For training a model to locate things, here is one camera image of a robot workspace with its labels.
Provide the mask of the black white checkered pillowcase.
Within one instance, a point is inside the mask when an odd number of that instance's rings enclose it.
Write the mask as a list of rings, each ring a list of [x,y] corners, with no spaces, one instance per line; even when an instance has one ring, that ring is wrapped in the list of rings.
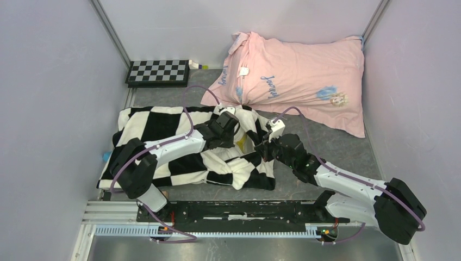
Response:
[[[158,156],[153,184],[170,187],[209,183],[242,188],[273,190],[276,180],[273,161],[255,151],[268,130],[267,118],[254,109],[239,105],[232,109],[238,124],[231,133],[230,148],[209,148],[204,135],[192,131],[211,123],[223,112],[205,107],[130,107],[119,114],[113,135],[114,149],[96,185],[99,189],[119,188],[128,171],[119,174],[113,166],[117,156],[132,139],[139,139],[149,155]]]

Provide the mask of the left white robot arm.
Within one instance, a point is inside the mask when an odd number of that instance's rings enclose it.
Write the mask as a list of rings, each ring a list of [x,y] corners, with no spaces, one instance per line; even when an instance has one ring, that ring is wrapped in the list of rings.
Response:
[[[170,217],[166,196],[152,183],[161,166],[190,154],[234,146],[235,127],[239,120],[235,108],[220,111],[218,118],[197,124],[189,132],[158,141],[129,140],[108,165],[113,183],[119,184],[129,199],[136,199],[150,209],[157,221]]]

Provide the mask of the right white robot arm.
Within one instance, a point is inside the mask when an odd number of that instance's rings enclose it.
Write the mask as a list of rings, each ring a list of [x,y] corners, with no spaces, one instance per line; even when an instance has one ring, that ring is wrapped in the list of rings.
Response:
[[[346,218],[377,227],[391,240],[408,245],[422,232],[425,207],[402,180],[386,182],[341,169],[307,152],[296,134],[284,134],[255,147],[265,161],[277,160],[303,183],[325,188],[314,215],[321,222]]]

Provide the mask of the white pillow yellow edge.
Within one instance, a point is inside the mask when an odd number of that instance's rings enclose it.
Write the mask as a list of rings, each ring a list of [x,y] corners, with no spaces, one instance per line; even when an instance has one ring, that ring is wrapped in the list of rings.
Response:
[[[235,142],[242,153],[247,153],[249,150],[247,147],[247,139],[247,135],[244,134],[238,141]]]

